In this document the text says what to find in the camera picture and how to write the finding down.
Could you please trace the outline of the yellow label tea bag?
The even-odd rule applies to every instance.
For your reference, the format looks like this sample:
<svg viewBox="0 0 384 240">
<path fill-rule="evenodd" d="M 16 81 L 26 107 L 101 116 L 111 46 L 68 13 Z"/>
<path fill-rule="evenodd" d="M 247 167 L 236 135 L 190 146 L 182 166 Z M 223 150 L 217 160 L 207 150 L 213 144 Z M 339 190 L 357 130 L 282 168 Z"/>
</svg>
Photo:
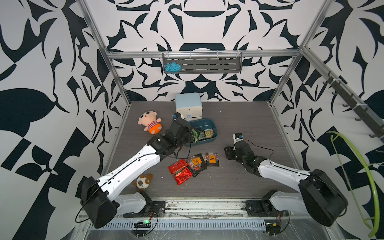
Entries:
<svg viewBox="0 0 384 240">
<path fill-rule="evenodd" d="M 207 129 L 207 130 L 204 130 L 204 132 L 207 139 L 211 139 L 215 136 L 213 129 Z"/>
</svg>

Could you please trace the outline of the orange label tea bag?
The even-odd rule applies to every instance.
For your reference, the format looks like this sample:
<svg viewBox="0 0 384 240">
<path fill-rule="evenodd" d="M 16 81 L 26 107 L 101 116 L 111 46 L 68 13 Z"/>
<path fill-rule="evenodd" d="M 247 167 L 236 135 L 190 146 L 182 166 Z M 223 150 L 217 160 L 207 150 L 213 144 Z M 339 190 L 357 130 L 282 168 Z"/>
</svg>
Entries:
<svg viewBox="0 0 384 240">
<path fill-rule="evenodd" d="M 219 154 L 218 153 L 205 153 L 205 161 L 209 167 L 219 167 Z"/>
<path fill-rule="evenodd" d="M 187 158 L 186 161 L 190 171 L 193 173 L 199 173 L 207 169 L 207 164 L 202 154 L 193 155 Z"/>
</svg>

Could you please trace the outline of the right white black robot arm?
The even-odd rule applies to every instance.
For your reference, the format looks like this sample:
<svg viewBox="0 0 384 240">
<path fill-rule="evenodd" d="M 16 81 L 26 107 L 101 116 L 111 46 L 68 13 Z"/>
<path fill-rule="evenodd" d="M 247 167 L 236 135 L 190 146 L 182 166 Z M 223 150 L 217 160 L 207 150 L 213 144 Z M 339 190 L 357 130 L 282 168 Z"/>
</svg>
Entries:
<svg viewBox="0 0 384 240">
<path fill-rule="evenodd" d="M 345 196 L 321 170 L 297 170 L 277 164 L 255 155 L 245 140 L 225 147 L 225 154 L 228 160 L 240 163 L 248 173 L 274 180 L 295 190 L 294 193 L 275 191 L 267 198 L 278 211 L 307 214 L 319 224 L 330 227 L 348 209 L 349 203 Z"/>
</svg>

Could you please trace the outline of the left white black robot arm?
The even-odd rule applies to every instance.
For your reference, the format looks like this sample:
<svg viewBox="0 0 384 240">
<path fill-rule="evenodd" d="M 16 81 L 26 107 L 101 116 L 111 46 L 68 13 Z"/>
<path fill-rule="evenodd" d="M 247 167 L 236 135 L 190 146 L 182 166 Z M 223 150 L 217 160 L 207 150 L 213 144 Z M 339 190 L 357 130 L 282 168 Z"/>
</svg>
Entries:
<svg viewBox="0 0 384 240">
<path fill-rule="evenodd" d="M 115 216 L 139 213 L 150 201 L 142 193 L 122 197 L 121 192 L 149 168 L 172 155 L 184 144 L 193 143 L 198 130 L 182 119 L 179 113 L 168 130 L 154 135 L 129 160 L 110 173 L 84 180 L 81 188 L 81 206 L 96 229 L 107 225 Z"/>
</svg>

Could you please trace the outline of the teal plastic storage box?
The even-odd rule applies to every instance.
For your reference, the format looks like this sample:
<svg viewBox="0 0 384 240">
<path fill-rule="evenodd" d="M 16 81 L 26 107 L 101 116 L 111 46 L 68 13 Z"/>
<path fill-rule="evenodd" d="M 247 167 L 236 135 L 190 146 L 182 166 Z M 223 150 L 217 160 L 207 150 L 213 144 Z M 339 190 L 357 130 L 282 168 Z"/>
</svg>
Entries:
<svg viewBox="0 0 384 240">
<path fill-rule="evenodd" d="M 213 142 L 218 136 L 216 125 L 211 119 L 191 121 L 190 125 L 192 127 L 192 141 L 185 144 L 188 147 Z"/>
</svg>

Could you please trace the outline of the lower red tea bag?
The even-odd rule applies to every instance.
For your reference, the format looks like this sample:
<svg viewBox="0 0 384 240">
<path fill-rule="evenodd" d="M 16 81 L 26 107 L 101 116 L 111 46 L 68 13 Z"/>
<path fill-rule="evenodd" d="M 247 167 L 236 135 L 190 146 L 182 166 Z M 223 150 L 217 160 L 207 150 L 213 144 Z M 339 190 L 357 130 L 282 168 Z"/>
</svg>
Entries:
<svg viewBox="0 0 384 240">
<path fill-rule="evenodd" d="M 192 172 L 188 168 L 184 168 L 174 175 L 177 185 L 181 185 L 193 176 Z"/>
</svg>

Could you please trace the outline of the white blue drawer cabinet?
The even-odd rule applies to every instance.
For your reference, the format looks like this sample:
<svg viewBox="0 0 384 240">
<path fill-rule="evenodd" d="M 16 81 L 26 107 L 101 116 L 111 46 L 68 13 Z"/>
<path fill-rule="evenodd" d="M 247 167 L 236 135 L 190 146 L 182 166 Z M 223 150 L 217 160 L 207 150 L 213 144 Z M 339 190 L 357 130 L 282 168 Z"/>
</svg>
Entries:
<svg viewBox="0 0 384 240">
<path fill-rule="evenodd" d="M 178 94 L 175 98 L 176 112 L 180 113 L 186 121 L 195 121 L 202 118 L 203 105 L 199 93 Z"/>
</svg>

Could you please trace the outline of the pink plush doll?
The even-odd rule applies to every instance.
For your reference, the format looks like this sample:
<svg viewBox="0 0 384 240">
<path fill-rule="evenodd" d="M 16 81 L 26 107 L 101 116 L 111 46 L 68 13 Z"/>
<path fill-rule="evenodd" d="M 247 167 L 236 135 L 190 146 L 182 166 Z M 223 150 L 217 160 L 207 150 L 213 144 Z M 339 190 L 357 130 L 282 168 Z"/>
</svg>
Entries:
<svg viewBox="0 0 384 240">
<path fill-rule="evenodd" d="M 138 124 L 145 127 L 145 132 L 149 132 L 151 135 L 156 135 L 163 128 L 161 121 L 162 119 L 157 118 L 157 112 L 147 111 L 139 117 Z"/>
</svg>

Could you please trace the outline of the brown white plush toy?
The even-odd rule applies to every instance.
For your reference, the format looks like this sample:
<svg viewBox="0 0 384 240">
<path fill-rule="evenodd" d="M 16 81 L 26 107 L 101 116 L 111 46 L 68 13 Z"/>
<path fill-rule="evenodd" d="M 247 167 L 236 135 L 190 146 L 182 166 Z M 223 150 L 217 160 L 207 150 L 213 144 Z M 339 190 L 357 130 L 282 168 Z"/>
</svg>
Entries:
<svg viewBox="0 0 384 240">
<path fill-rule="evenodd" d="M 146 174 L 146 175 L 140 175 L 135 181 L 133 181 L 133 185 L 138 190 L 144 190 L 147 189 L 153 180 L 154 176 L 153 174 Z"/>
</svg>

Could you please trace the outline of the blue scrunchie bundle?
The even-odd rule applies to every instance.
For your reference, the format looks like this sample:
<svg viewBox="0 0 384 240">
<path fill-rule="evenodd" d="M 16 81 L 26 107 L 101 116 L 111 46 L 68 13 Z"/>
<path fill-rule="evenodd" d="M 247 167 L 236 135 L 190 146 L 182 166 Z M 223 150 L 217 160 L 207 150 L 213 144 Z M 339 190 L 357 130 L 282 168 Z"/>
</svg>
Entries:
<svg viewBox="0 0 384 240">
<path fill-rule="evenodd" d="M 165 66 L 164 66 L 164 71 L 167 73 L 167 74 L 177 74 L 179 73 L 180 71 L 182 70 L 182 66 L 175 63 L 175 62 L 172 62 L 172 63 L 166 63 Z"/>
</svg>

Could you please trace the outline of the right controller board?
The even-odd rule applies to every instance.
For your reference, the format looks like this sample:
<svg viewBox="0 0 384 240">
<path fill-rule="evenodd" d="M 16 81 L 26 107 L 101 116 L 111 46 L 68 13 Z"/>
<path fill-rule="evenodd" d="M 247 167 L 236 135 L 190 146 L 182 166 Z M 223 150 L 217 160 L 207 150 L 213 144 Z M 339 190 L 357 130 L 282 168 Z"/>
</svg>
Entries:
<svg viewBox="0 0 384 240">
<path fill-rule="evenodd" d="M 281 232 L 281 225 L 277 223 L 267 223 L 266 224 L 266 233 L 269 236 L 278 235 Z"/>
</svg>

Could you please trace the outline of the controller board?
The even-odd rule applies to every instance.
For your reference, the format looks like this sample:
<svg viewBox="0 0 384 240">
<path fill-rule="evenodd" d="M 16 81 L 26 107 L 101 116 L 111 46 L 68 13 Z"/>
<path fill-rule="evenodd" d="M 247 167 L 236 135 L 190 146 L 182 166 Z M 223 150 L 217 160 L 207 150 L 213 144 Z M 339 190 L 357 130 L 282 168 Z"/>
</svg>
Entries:
<svg viewBox="0 0 384 240">
<path fill-rule="evenodd" d="M 277 223 L 267 223 L 266 224 L 266 233 L 269 236 L 278 235 L 281 232 L 281 225 Z"/>
<path fill-rule="evenodd" d="M 152 223 L 149 220 L 139 221 L 134 223 L 134 229 L 150 229 L 151 226 L 152 226 Z"/>
</svg>

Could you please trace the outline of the left controller board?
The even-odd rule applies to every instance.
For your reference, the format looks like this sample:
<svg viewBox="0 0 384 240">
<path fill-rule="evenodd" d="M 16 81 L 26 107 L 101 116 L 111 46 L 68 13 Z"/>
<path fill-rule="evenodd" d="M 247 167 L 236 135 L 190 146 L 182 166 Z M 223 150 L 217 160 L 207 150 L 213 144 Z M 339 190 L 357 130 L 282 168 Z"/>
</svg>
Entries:
<svg viewBox="0 0 384 240">
<path fill-rule="evenodd" d="M 150 229 L 151 226 L 152 226 L 152 223 L 149 220 L 139 221 L 134 223 L 134 229 Z"/>
</svg>

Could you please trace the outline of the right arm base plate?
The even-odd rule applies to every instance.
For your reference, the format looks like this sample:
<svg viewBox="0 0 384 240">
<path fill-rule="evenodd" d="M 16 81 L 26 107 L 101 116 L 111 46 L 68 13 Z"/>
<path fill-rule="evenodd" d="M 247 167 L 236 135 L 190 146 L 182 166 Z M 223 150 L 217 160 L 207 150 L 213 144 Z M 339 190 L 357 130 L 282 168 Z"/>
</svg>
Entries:
<svg viewBox="0 0 384 240">
<path fill-rule="evenodd" d="M 247 200 L 245 210 L 249 217 L 285 217 L 288 211 L 278 211 L 269 200 Z"/>
</svg>

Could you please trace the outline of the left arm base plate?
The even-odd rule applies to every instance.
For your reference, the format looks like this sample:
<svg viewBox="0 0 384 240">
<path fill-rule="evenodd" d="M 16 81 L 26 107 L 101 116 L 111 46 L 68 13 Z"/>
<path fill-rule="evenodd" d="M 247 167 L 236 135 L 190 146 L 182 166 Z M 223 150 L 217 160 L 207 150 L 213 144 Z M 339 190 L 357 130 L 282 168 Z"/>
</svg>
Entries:
<svg viewBox="0 0 384 240">
<path fill-rule="evenodd" d="M 165 214 L 166 202 L 165 201 L 153 201 L 147 203 L 145 207 L 139 213 L 127 213 L 123 214 L 124 218 L 149 218 L 156 213 L 159 217 L 162 217 Z"/>
</svg>

